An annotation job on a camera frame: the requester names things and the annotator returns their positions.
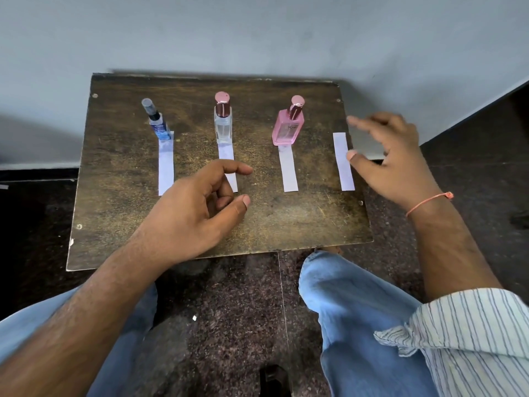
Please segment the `person's jeans leg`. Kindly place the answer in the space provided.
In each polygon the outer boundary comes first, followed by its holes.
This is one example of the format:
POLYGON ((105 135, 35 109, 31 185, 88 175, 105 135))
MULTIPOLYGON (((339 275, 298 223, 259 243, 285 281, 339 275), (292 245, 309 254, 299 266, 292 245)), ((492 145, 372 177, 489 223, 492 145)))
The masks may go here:
MULTIPOLYGON (((40 301, 0 321, 0 364, 23 344, 56 310, 61 308, 78 287, 40 301)), ((129 315, 116 343, 107 356, 87 397, 121 397, 131 373, 140 344, 152 328, 158 293, 151 285, 129 315)))
POLYGON ((403 325, 421 303, 346 260, 317 250, 301 267, 299 293, 319 315, 321 367, 332 397, 438 397, 422 353, 400 357, 374 332, 403 325))

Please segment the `person's right hand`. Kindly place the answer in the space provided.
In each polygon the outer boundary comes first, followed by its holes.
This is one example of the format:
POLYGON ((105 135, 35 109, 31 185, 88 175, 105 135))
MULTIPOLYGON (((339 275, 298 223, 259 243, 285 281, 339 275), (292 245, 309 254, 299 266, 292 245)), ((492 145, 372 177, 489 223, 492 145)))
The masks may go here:
POLYGON ((383 147, 385 158, 380 165, 385 177, 380 182, 366 182, 374 191, 406 212, 443 196, 420 150, 416 126, 403 116, 377 112, 361 119, 350 115, 347 123, 383 147))

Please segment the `clear perfume bottle pink cap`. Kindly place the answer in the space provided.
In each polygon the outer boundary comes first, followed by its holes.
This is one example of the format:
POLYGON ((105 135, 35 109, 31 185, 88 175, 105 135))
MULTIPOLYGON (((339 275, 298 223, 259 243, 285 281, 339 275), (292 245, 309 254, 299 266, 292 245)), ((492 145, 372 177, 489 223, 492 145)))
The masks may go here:
POLYGON ((232 107, 230 96, 226 92, 215 94, 214 125, 217 144, 232 144, 232 107))

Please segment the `person's right jeans leg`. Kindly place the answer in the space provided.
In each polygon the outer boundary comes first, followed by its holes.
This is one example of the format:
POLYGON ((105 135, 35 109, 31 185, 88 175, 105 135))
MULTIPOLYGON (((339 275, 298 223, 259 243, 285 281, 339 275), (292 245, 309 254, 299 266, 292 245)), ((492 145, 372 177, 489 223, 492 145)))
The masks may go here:
POLYGON ((422 353, 400 357, 374 332, 403 325, 421 303, 346 260, 317 250, 301 267, 299 293, 319 315, 321 367, 332 397, 438 397, 422 353))

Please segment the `striped white shirt sleeve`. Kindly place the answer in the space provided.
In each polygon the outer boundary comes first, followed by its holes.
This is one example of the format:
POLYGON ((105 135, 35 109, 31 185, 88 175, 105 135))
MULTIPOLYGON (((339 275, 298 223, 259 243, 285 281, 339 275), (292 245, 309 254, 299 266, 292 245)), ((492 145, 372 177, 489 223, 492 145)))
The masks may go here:
POLYGON ((420 351, 441 397, 529 397, 529 307, 505 289, 440 297, 374 337, 400 357, 420 351))

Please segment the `black shoe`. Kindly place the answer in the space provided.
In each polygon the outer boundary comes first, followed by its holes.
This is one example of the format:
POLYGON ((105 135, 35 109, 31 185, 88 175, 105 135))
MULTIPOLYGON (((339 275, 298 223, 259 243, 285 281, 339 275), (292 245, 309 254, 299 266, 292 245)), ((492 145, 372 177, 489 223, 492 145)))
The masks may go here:
POLYGON ((259 397, 292 397, 286 370, 277 364, 261 367, 259 397))

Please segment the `person's left forearm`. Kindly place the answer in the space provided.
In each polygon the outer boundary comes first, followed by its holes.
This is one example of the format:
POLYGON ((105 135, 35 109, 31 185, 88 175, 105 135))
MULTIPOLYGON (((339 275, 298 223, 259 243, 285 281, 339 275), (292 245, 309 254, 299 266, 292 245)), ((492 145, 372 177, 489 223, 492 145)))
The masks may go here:
POLYGON ((0 397, 87 397, 129 315, 169 268, 142 252, 131 240, 119 248, 0 364, 0 397))

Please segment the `person's right forearm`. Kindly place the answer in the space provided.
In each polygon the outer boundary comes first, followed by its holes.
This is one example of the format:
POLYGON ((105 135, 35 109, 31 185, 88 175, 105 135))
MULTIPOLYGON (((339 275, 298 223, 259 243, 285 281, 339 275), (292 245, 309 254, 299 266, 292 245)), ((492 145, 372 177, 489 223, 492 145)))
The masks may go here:
POLYGON ((407 212, 428 301, 470 289, 503 288, 452 204, 452 197, 450 192, 443 193, 407 212))

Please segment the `person's left hand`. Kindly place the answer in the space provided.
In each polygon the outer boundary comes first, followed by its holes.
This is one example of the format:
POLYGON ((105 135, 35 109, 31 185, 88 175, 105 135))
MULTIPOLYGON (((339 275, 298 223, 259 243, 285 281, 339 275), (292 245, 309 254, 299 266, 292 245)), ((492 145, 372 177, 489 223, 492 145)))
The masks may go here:
POLYGON ((162 269, 196 258, 218 245, 229 233, 220 237, 215 230, 216 201, 223 196, 237 197, 226 173, 246 176, 253 173, 253 168, 240 161, 217 159, 177 180, 131 241, 138 242, 142 253, 162 269))

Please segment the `white paper strip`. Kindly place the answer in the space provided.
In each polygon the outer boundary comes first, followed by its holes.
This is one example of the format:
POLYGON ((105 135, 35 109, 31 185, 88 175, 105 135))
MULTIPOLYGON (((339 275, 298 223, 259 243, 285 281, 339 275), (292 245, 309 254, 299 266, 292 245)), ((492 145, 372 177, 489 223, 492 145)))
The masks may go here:
POLYGON ((278 146, 284 192, 298 192, 292 145, 278 146))
POLYGON ((162 196, 175 182, 174 175, 174 131, 170 139, 158 142, 158 195, 162 196))
MULTIPOLYGON (((231 143, 218 143, 218 154, 219 159, 225 159, 225 160, 234 160, 234 151, 233 151, 233 144, 231 143)), ((232 190, 234 193, 238 192, 237 188, 237 181, 236 181, 236 174, 235 173, 226 173, 225 174, 232 190)))
POLYGON ((347 159, 349 150, 347 145, 347 135, 345 132, 333 133, 334 152, 336 164, 339 171, 340 185, 343 192, 355 190, 354 179, 351 171, 351 165, 347 159))

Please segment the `blue perfume bottle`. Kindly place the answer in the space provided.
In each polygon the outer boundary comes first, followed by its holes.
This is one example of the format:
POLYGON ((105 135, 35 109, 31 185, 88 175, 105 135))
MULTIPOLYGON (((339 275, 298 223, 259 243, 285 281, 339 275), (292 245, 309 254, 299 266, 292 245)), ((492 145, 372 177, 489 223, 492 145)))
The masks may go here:
POLYGON ((149 125, 153 129, 156 137, 160 141, 168 141, 171 139, 171 132, 168 129, 167 123, 163 118, 162 113, 158 111, 153 101, 149 98, 142 99, 142 106, 149 117, 149 125))

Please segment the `person's left jeans leg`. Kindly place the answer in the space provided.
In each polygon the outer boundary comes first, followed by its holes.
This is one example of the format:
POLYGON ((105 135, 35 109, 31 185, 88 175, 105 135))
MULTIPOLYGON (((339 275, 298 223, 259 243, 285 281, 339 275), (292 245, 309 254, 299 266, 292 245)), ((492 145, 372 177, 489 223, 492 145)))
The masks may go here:
MULTIPOLYGON (((61 308, 78 287, 40 301, 0 321, 0 364, 23 344, 56 310, 61 308)), ((152 328, 158 293, 151 285, 129 315, 116 343, 107 356, 87 397, 121 397, 131 373, 140 344, 152 328)))

